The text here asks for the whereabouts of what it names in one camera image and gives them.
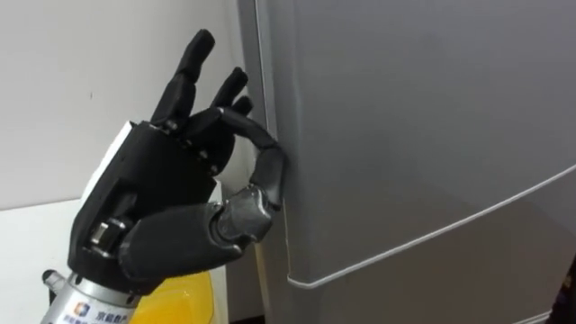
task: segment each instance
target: screw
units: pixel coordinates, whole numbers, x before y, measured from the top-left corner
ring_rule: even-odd
[[[175,123],[174,121],[172,121],[172,120],[167,120],[167,121],[166,121],[166,126],[167,126],[170,130],[172,130],[172,131],[175,131],[175,130],[178,129],[178,124],[176,124],[176,123]]]

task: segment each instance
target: silver metal part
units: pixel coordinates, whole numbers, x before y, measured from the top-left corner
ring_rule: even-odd
[[[98,226],[98,229],[96,229],[96,231],[90,238],[90,241],[95,245],[100,244],[100,239],[102,238],[102,235],[106,232],[106,230],[108,230],[108,224],[104,222],[100,223],[100,226]]]
[[[58,295],[60,290],[62,290],[62,288],[66,284],[66,279],[64,278],[64,276],[62,276],[62,274],[59,274],[58,272],[54,271],[48,276],[48,278],[44,280],[44,284],[53,293]]]
[[[226,240],[249,238],[260,241],[272,226],[263,192],[255,185],[248,186],[226,201],[218,219],[218,232]]]
[[[70,318],[92,323],[103,315],[101,322],[105,322],[105,316],[113,316],[127,324],[139,302],[140,296],[117,292],[72,274],[40,324],[64,323]]]

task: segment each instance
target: label sticker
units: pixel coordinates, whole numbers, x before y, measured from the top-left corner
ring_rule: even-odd
[[[134,309],[127,309],[74,294],[58,324],[128,324]]]

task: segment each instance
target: logo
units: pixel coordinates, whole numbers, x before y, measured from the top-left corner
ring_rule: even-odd
[[[74,313],[79,317],[84,317],[90,311],[90,305],[84,302],[79,302],[76,307],[74,308]]]

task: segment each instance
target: refrigerator door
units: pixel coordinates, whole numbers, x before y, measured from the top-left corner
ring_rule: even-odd
[[[572,171],[576,2],[261,7],[266,118],[291,160],[293,284],[405,253]],[[575,206],[544,214],[570,222]]]

